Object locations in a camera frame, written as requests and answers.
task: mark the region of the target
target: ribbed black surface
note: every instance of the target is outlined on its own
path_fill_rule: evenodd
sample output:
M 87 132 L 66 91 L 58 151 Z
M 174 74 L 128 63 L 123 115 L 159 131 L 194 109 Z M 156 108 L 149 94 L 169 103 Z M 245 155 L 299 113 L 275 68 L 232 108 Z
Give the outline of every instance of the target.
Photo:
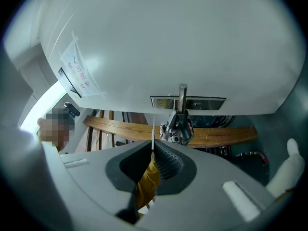
M 183 161 L 175 154 L 156 144 L 155 162 L 159 169 L 160 182 L 177 175 L 183 167 Z

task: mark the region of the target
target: taped note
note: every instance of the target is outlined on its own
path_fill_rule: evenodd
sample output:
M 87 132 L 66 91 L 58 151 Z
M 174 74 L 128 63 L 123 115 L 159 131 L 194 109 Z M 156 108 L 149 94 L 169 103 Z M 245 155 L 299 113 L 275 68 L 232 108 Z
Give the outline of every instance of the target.
M 101 94 L 100 89 L 90 75 L 87 66 L 82 61 L 82 56 L 78 50 L 75 40 L 73 40 L 66 48 L 61 56 L 66 73 L 69 73 L 74 80 L 73 86 L 77 84 L 83 96 L 92 96 Z

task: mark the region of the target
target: wooden rail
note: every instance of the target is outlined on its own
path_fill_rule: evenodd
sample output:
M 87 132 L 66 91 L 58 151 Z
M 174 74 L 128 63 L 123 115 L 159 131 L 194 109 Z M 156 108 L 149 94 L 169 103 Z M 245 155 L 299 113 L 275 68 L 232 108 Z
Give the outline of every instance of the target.
M 140 141 L 152 139 L 152 126 L 119 122 L 104 118 L 87 116 L 84 124 L 100 130 L 104 133 L 111 133 L 124 139 Z M 254 126 L 241 128 L 195 128 L 195 135 L 188 144 L 194 148 L 219 147 L 234 145 L 253 141 L 258 133 Z M 159 126 L 155 127 L 155 138 L 159 138 Z

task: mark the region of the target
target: white curved panel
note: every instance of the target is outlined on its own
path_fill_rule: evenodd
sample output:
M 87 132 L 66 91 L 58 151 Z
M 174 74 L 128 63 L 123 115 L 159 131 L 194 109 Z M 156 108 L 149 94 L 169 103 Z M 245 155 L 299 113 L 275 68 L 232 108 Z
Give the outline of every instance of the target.
M 72 31 L 106 95 L 68 93 L 80 107 L 116 111 L 169 113 L 152 108 L 150 96 L 178 95 L 186 83 L 188 96 L 227 98 L 192 115 L 274 113 L 306 52 L 279 0 L 51 0 L 40 37 L 58 78 Z

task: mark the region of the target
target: wooden beam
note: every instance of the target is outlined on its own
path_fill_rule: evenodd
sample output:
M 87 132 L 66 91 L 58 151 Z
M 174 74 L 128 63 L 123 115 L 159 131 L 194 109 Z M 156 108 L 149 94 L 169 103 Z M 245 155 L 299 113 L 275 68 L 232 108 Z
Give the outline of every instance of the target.
M 100 111 L 100 118 L 104 118 L 104 110 Z M 103 132 L 100 130 L 97 130 L 96 133 L 96 150 L 101 150 L 102 149 L 102 136 L 103 136 Z
M 113 110 L 109 111 L 109 121 L 114 119 L 114 112 Z M 115 146 L 115 136 L 113 133 L 108 133 L 108 136 L 111 136 L 111 146 L 114 147 Z
M 130 120 L 131 123 L 137 123 L 137 124 L 146 124 L 148 125 L 148 122 L 145 118 L 144 113 L 135 113 L 135 112 L 130 112 Z
M 140 141 L 152 139 L 152 126 L 113 121 L 87 116 L 84 124 L 112 133 L 128 140 Z M 155 138 L 159 138 L 159 126 L 155 127 Z M 193 148 L 219 147 L 253 141 L 258 134 L 254 126 L 241 128 L 195 128 L 195 135 L 188 146 Z

